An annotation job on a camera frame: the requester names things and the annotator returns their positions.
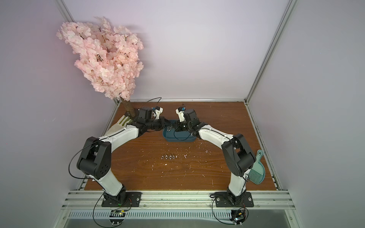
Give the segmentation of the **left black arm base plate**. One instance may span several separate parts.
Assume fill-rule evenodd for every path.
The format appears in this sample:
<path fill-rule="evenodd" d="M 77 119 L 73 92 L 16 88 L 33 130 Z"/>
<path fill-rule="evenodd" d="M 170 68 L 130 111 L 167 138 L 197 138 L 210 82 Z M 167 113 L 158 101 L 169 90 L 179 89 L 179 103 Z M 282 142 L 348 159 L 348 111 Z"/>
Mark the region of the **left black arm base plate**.
<path fill-rule="evenodd" d="M 103 193 L 102 207 L 139 207 L 141 192 L 120 192 L 117 196 Z"/>

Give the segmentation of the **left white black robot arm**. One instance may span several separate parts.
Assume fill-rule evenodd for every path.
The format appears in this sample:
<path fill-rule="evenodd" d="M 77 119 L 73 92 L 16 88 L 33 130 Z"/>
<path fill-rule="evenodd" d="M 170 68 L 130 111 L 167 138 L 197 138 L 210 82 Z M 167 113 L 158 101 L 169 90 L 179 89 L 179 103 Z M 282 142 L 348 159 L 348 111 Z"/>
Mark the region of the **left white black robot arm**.
<path fill-rule="evenodd" d="M 135 112 L 135 117 L 124 114 L 104 136 L 88 138 L 77 162 L 77 168 L 95 180 L 109 198 L 125 196 L 124 185 L 111 170 L 112 152 L 148 131 L 162 130 L 167 123 L 161 116 L 163 108 L 159 106 L 142 107 Z"/>

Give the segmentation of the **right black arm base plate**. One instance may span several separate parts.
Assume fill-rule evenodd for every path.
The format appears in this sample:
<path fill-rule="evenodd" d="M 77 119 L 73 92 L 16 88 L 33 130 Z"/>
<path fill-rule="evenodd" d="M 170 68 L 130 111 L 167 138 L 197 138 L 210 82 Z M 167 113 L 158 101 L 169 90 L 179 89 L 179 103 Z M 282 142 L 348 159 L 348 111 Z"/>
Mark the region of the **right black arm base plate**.
<path fill-rule="evenodd" d="M 237 207 L 253 208 L 254 202 L 250 192 L 244 192 L 240 196 L 234 196 L 228 192 L 215 192 L 210 195 L 215 200 L 217 208 Z"/>

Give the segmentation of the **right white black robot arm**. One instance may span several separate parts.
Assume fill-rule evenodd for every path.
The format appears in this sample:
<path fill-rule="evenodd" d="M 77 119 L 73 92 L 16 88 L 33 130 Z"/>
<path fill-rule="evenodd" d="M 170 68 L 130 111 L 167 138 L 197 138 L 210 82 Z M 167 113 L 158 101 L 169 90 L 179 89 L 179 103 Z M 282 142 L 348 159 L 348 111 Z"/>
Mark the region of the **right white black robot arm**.
<path fill-rule="evenodd" d="M 232 135 L 201 122 L 193 109 L 176 109 L 179 121 L 177 131 L 187 131 L 191 135 L 208 141 L 222 150 L 226 165 L 231 172 L 228 194 L 233 198 L 241 197 L 246 191 L 249 173 L 256 157 L 242 134 Z"/>

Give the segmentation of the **teal plastic storage box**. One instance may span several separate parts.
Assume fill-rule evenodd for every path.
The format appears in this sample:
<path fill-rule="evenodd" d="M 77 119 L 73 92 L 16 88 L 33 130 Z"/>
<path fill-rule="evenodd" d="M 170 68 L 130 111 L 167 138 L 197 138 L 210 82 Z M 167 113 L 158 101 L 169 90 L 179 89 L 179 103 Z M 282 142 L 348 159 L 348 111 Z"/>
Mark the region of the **teal plastic storage box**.
<path fill-rule="evenodd" d="M 194 142 L 196 136 L 188 131 L 176 131 L 178 120 L 171 120 L 171 125 L 163 129 L 163 137 L 167 142 Z"/>

